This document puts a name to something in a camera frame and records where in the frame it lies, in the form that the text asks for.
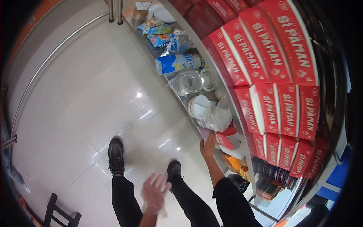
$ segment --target stack of white bowls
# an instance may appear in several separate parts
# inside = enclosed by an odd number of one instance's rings
[[[206,119],[211,109],[206,96],[200,95],[192,98],[188,102],[188,112],[193,118]]]

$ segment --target clear plastic bag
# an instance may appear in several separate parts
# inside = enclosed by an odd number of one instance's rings
[[[168,86],[174,89],[179,96],[184,97],[200,92],[202,88],[200,74],[196,70],[182,71],[169,81]]]
[[[207,128],[224,132],[232,122],[232,114],[227,104],[219,101],[216,106],[212,106],[204,122]]]

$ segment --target black pants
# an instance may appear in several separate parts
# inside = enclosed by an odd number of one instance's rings
[[[210,207],[195,194],[182,178],[172,182],[173,193],[192,227],[220,227]],[[121,227],[138,227],[142,213],[134,197],[134,184],[125,177],[112,180],[112,205]]]

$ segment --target snack package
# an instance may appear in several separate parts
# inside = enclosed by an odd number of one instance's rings
[[[159,20],[156,17],[153,17],[150,20],[145,21],[145,23],[143,23],[142,25],[139,25],[137,28],[144,32],[147,28],[157,27],[162,24],[164,24],[163,21]]]
[[[157,27],[147,27],[143,30],[144,35],[160,35],[167,34],[171,32],[171,28],[167,24],[162,24]]]
[[[171,34],[148,35],[147,38],[154,47],[167,46],[171,39]]]
[[[169,54],[182,54],[193,47],[193,42],[190,40],[186,31],[175,29],[171,36],[170,43],[165,48],[161,56]]]

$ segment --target human arm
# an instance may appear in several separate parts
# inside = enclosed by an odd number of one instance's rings
[[[171,183],[166,183],[166,177],[159,174],[154,181],[152,174],[144,183],[142,197],[146,210],[142,216],[139,227],[155,227],[159,211],[164,207],[164,197],[171,188]]]

